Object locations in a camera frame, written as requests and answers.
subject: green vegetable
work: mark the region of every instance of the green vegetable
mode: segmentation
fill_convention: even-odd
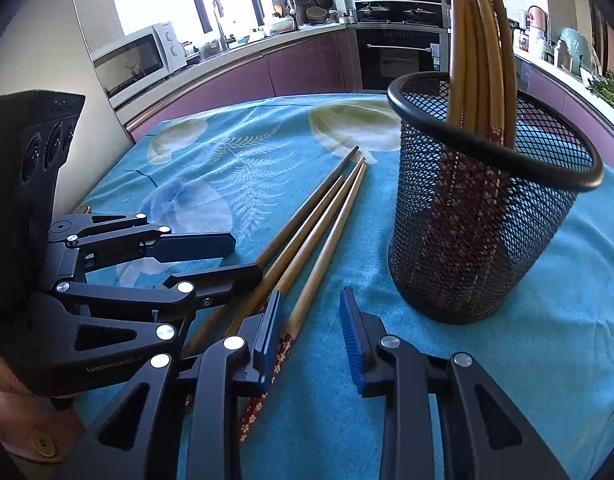
[[[606,77],[595,79],[589,86],[589,90],[614,108],[614,73],[611,70],[607,70]]]

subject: microwave oven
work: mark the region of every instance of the microwave oven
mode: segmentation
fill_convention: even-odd
[[[97,50],[92,59],[113,107],[187,64],[171,22],[133,32]]]

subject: kitchen counter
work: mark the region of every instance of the kitchen counter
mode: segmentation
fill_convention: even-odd
[[[159,121],[237,102],[278,95],[360,91],[363,86],[355,29],[363,28],[444,31],[423,25],[357,23],[286,32],[173,74],[119,107],[118,119],[138,140]],[[348,32],[352,36],[344,34],[346,29],[351,29]],[[571,74],[524,51],[514,50],[514,54],[517,73],[527,91],[579,126],[599,149],[603,161],[614,168],[614,109]]]
[[[522,60],[535,66],[546,75],[551,78],[557,79],[559,83],[568,87],[574,92],[580,99],[586,102],[591,108],[593,108],[599,115],[601,115],[609,124],[614,127],[614,109],[603,99],[592,94],[583,84],[580,79],[575,76],[561,70],[551,63],[545,60],[531,56],[529,53],[523,50],[514,49],[514,54]]]
[[[192,65],[181,70],[178,73],[171,75],[169,78],[159,82],[148,91],[140,94],[135,99],[120,105],[116,108],[118,120],[121,124],[127,124],[133,118],[138,116],[144,110],[161,101],[163,98],[177,91],[177,89],[190,84],[191,82],[201,79],[209,73],[216,72],[228,65],[237,63],[244,58],[248,58],[270,50],[274,47],[282,46],[286,43],[293,43],[298,40],[322,34],[323,32],[333,32],[335,30],[345,30],[347,25],[333,23],[330,25],[316,25],[305,30],[295,30],[293,32],[285,32],[277,36],[264,38],[263,40],[255,41],[254,43],[245,44],[236,47],[228,52],[222,52],[216,56],[210,57],[199,64]]]

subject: built-in oven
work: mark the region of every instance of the built-in oven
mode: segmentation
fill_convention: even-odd
[[[407,25],[368,25],[356,30],[363,90],[386,91],[389,83],[402,75],[449,69],[446,32]]]
[[[407,23],[447,29],[449,0],[354,0],[359,23]]]

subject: button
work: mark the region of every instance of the button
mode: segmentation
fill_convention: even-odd
[[[56,446],[52,437],[44,431],[34,430],[31,432],[31,442],[34,444],[34,449],[42,456],[52,458],[56,455]]]

